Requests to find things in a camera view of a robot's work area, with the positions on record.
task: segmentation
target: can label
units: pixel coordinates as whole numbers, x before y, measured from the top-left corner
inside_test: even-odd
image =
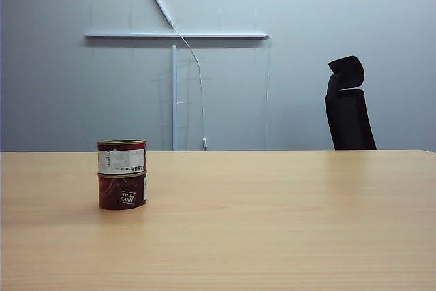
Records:
[[[98,151],[99,173],[130,174],[144,171],[144,149]]]
[[[120,198],[118,202],[120,204],[130,204],[134,205],[135,203],[136,192],[121,190]]]

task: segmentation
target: cable cord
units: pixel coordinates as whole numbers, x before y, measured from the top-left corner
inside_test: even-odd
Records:
[[[202,139],[202,146],[205,151],[207,151],[207,139],[206,139],[206,124],[204,122],[204,94],[203,94],[203,77],[202,77],[202,70],[200,67],[200,62],[198,61],[198,58],[196,54],[193,52],[191,46],[187,43],[184,37],[178,32],[178,29],[175,27],[175,25],[170,22],[171,27],[176,31],[177,35],[183,40],[183,42],[186,44],[188,49],[191,51],[192,56],[196,60],[197,66],[198,66],[198,78],[200,80],[200,95],[201,95],[201,105],[202,105],[202,133],[203,133],[203,139]]]

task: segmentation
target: can lid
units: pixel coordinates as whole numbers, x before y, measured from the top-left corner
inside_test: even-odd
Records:
[[[124,140],[103,140],[98,141],[98,145],[112,145],[112,144],[138,144],[145,143],[145,139],[124,139]]]
[[[140,177],[141,175],[147,176],[147,170],[144,172],[133,173],[133,174],[102,174],[97,173],[98,177],[106,177],[107,179],[125,179],[126,177]]]

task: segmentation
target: tin can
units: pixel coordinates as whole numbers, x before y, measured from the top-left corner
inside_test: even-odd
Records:
[[[97,142],[98,173],[135,174],[145,172],[146,140],[105,140]]]
[[[99,206],[103,209],[130,209],[147,201],[147,172],[126,175],[98,173]]]

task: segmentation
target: office chair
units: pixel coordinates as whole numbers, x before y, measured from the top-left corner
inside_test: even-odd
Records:
[[[375,150],[362,85],[364,70],[356,56],[328,64],[333,75],[328,81],[326,113],[335,150]]]

